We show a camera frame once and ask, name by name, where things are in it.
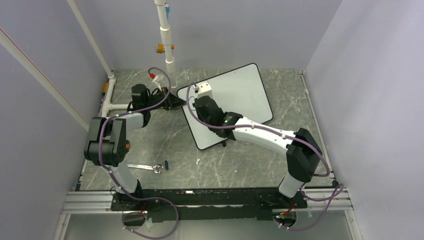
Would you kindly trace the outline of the white whiteboard black frame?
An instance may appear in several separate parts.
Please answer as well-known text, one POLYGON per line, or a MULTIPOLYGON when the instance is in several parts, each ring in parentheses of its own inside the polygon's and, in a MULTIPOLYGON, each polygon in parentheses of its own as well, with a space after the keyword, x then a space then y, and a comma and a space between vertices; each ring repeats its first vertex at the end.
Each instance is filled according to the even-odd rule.
MULTIPOLYGON (((256 63, 196 81, 203 82, 211 85, 212 97, 224 112, 241 114, 259 124, 273 119, 274 113, 256 63)), ((186 105, 182 110, 198 150, 205 150, 225 140, 196 121, 186 105)))

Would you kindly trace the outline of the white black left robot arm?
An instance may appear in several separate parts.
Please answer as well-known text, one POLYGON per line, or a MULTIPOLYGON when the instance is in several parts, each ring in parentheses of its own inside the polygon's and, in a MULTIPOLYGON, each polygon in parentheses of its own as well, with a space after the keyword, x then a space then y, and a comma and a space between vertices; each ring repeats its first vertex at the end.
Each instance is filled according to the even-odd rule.
POLYGON ((127 133, 146 127, 151 119, 151 111, 173 110, 185 104, 185 100, 170 93, 167 87, 149 90, 144 84, 136 84, 131 88, 131 102, 124 115, 92 118, 84 157, 109 174, 117 193, 125 195, 123 202, 129 209, 139 209, 144 203, 144 196, 140 181, 124 162, 130 149, 127 133))

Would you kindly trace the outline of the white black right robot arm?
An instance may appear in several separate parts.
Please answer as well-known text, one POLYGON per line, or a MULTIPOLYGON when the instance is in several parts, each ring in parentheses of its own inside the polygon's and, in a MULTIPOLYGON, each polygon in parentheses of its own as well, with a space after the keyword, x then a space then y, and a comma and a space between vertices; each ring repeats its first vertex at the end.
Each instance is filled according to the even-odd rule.
POLYGON ((287 173, 275 194, 282 208, 295 201, 298 190, 312 180, 323 160, 320 147, 307 129, 288 131, 256 123, 239 113, 224 112, 209 96, 194 99, 192 106, 196 120, 220 138, 256 144, 286 157, 287 173))

